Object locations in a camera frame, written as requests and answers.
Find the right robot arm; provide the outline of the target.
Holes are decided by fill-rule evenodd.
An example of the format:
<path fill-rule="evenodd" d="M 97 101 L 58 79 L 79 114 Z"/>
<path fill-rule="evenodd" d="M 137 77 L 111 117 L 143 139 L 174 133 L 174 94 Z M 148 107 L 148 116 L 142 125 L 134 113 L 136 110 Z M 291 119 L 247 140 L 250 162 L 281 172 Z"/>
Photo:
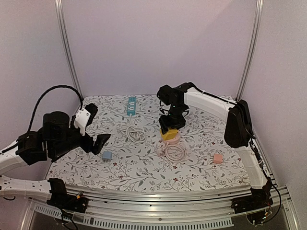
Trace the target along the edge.
<path fill-rule="evenodd" d="M 236 150 L 240 156 L 250 179 L 251 195 L 234 198 L 231 208 L 235 213 L 253 211 L 273 205 L 271 189 L 274 188 L 269 173 L 264 168 L 264 162 L 259 150 L 254 144 L 256 139 L 248 103 L 244 100 L 234 101 L 223 99 L 205 92 L 192 82 L 185 82 L 177 87 L 164 85 L 159 88 L 157 98 L 169 106 L 161 109 L 159 124 L 162 134 L 171 129 L 185 126 L 183 113 L 191 106 L 204 110 L 225 123 L 224 141 Z"/>

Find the right aluminium frame post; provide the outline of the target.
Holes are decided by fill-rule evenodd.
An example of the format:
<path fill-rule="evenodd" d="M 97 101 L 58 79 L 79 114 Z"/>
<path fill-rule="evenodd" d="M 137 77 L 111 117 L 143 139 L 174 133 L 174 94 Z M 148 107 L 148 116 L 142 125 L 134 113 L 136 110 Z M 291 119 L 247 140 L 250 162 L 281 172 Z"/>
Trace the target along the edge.
<path fill-rule="evenodd" d="M 248 80 L 248 75 L 249 71 L 252 65 L 252 60 L 254 56 L 254 52 L 256 49 L 257 45 L 257 39 L 259 35 L 259 30 L 260 30 L 260 24 L 261 24 L 261 17 L 262 17 L 262 11 L 263 11 L 263 4 L 264 0 L 257 0 L 256 1 L 256 8 L 255 8 L 255 16 L 254 16 L 254 23 L 252 27 L 252 34 L 251 34 L 251 39 L 248 47 L 248 53 L 247 53 L 247 58 L 244 64 L 243 68 L 243 73 L 241 76 L 239 88 L 236 94 L 236 100 L 239 101 L 242 99 L 246 83 Z"/>

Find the yellow cube socket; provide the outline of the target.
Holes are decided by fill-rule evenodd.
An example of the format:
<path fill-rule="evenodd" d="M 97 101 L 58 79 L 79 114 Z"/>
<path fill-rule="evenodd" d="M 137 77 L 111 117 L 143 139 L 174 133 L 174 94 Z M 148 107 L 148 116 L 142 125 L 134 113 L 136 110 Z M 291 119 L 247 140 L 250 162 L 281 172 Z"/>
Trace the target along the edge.
<path fill-rule="evenodd" d="M 177 135 L 177 133 L 170 133 L 170 132 L 167 132 L 166 134 L 162 134 L 161 129 L 160 129 L 160 134 L 161 134 L 161 138 L 163 138 L 164 140 L 172 139 Z"/>

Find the pink plug adapter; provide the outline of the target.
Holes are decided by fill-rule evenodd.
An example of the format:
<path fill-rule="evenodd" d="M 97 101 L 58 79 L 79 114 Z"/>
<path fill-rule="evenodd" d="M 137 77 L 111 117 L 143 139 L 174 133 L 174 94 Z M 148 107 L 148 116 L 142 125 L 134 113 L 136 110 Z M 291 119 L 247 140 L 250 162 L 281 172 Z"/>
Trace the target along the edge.
<path fill-rule="evenodd" d="M 213 163 L 221 164 L 223 162 L 223 156 L 221 154 L 214 154 Z"/>

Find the blue plug adapter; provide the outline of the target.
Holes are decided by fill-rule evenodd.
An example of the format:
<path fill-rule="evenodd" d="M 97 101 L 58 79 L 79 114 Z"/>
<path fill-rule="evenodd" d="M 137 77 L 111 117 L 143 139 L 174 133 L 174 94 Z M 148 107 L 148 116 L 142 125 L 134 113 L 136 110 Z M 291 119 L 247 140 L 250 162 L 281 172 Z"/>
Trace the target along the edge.
<path fill-rule="evenodd" d="M 103 162 L 110 162 L 112 160 L 113 154 L 110 151 L 104 151 L 102 154 Z"/>

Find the aluminium frame post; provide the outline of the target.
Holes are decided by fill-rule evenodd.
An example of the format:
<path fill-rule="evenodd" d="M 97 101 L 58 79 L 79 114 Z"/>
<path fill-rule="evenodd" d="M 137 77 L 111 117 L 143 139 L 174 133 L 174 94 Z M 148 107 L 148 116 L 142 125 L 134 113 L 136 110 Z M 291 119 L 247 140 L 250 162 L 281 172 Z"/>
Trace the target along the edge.
<path fill-rule="evenodd" d="M 75 89 L 79 92 L 79 94 L 81 95 L 81 98 L 83 99 L 84 97 L 83 97 L 81 85 L 79 83 L 79 79 L 77 76 L 75 64 L 73 61 L 73 56 L 72 56 L 71 47 L 70 47 L 69 38 L 68 38 L 68 32 L 67 32 L 67 28 L 65 24 L 63 1 L 55 0 L 54 2 L 55 2 L 55 10 L 56 10 L 57 20 L 58 20 L 58 25 L 59 25 L 60 36 L 61 36 L 61 40 L 63 43 L 64 54 L 66 57 L 72 84 L 75 87 Z"/>
<path fill-rule="evenodd" d="M 241 76 L 239 88 L 236 94 L 236 100 L 239 101 L 242 99 L 246 83 L 248 80 L 248 75 L 249 71 L 252 65 L 252 60 L 254 56 L 254 52 L 256 49 L 257 45 L 257 39 L 259 35 L 259 30 L 260 30 L 260 24 L 261 24 L 261 17 L 262 17 L 262 11 L 263 11 L 263 4 L 264 0 L 257 0 L 256 1 L 256 8 L 255 8 L 255 16 L 254 16 L 254 23 L 252 27 L 252 34 L 251 34 L 251 39 L 248 47 L 248 53 L 247 53 L 247 58 L 244 64 L 243 68 L 243 73 Z"/>

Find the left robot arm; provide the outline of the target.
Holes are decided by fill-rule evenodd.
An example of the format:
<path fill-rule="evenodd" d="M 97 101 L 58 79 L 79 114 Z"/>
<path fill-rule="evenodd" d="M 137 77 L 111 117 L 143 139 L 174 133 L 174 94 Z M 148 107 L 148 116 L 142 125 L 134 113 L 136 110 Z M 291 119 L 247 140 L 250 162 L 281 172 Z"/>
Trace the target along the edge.
<path fill-rule="evenodd" d="M 47 171 L 43 166 L 77 148 L 98 155 L 110 135 L 94 138 L 86 133 L 97 112 L 98 107 L 91 103 L 72 117 L 62 111 L 44 114 L 38 131 L 30 130 L 2 149 L 0 195 L 6 199 L 36 198 L 61 211 L 85 213 L 89 200 L 83 192 L 71 195 L 62 179 L 45 179 Z"/>

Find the left aluminium frame post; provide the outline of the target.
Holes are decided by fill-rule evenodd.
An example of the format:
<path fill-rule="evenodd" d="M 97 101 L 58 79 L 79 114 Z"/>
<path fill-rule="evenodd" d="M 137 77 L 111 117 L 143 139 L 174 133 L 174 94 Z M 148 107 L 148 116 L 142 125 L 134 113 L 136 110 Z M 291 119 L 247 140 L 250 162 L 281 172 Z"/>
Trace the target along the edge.
<path fill-rule="evenodd" d="M 75 89 L 79 92 L 79 94 L 81 95 L 81 98 L 83 99 L 84 97 L 83 97 L 81 85 L 79 83 L 79 79 L 77 76 L 75 64 L 73 61 L 73 56 L 72 56 L 71 47 L 70 47 L 69 38 L 68 38 L 68 32 L 67 32 L 67 28 L 65 24 L 63 1 L 55 0 L 54 2 L 55 2 L 55 10 L 56 10 L 57 20 L 58 20 L 58 25 L 59 25 L 60 36 L 61 36 L 61 40 L 63 43 L 64 54 L 66 57 L 72 84 L 75 87 Z"/>

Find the pink round power socket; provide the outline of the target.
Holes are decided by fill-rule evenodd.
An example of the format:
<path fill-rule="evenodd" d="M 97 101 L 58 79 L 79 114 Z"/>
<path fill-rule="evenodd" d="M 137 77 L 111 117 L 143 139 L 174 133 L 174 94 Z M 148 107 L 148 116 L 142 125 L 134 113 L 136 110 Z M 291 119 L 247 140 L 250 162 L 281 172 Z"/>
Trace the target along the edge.
<path fill-rule="evenodd" d="M 176 145 L 179 143 L 180 141 L 180 136 L 176 135 L 174 138 L 172 139 L 168 139 L 168 140 L 164 140 L 163 138 L 161 139 L 161 141 L 165 144 L 165 145 Z"/>

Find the teal power strip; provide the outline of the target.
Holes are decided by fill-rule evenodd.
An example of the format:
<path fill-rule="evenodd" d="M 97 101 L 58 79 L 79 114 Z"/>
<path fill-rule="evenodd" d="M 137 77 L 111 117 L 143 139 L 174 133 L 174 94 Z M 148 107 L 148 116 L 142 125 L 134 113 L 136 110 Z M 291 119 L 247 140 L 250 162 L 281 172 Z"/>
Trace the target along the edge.
<path fill-rule="evenodd" d="M 131 96 L 128 98 L 128 104 L 127 104 L 127 116 L 133 116 L 136 113 L 136 104 L 137 99 L 135 96 Z"/>

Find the floral patterned table mat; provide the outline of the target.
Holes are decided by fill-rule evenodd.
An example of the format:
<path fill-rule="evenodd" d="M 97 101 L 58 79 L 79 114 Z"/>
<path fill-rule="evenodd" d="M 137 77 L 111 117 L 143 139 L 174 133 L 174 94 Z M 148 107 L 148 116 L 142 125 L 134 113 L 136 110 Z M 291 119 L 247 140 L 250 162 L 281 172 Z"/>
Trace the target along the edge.
<path fill-rule="evenodd" d="M 74 186 L 143 193 L 250 188 L 240 156 L 224 141 L 222 119 L 191 106 L 179 143 L 167 146 L 161 141 L 158 98 L 138 95 L 136 99 L 136 114 L 127 116 L 128 96 L 86 97 L 84 105 L 98 107 L 87 133 L 111 135 L 102 150 L 112 152 L 112 160 L 103 162 L 102 154 L 77 148 L 52 163 L 47 178 Z M 223 156 L 221 164 L 213 163 L 214 154 Z"/>

